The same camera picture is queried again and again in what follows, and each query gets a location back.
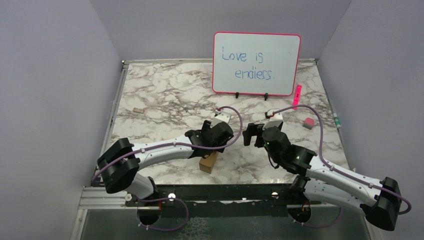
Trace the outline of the brown cardboard box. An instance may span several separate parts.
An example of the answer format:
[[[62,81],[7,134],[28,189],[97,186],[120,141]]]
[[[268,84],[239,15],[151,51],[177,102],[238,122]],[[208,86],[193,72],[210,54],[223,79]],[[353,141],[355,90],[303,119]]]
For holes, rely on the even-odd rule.
[[[219,152],[214,151],[207,157],[201,157],[199,160],[199,170],[211,174],[218,159]]]

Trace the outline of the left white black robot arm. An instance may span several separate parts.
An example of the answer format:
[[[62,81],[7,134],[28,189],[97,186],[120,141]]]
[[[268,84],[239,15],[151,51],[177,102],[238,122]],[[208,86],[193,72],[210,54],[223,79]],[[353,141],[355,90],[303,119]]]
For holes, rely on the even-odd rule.
[[[98,175],[108,194],[127,191],[149,206],[157,200],[156,186],[151,177],[138,175],[139,170],[171,160],[206,157],[224,149],[233,137],[228,123],[212,126],[206,120],[202,129],[169,140],[132,144],[127,137],[120,138],[97,159]]]

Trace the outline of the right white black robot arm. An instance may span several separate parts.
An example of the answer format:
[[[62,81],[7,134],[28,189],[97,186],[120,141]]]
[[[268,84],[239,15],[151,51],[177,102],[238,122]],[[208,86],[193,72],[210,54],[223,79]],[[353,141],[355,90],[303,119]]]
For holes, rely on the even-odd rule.
[[[255,147],[264,148],[276,167],[296,175],[288,190],[292,202],[332,204],[357,212],[377,228],[395,230],[401,207],[396,180],[367,177],[324,160],[314,151],[292,144],[280,126],[250,123],[242,135],[245,146],[255,136]]]

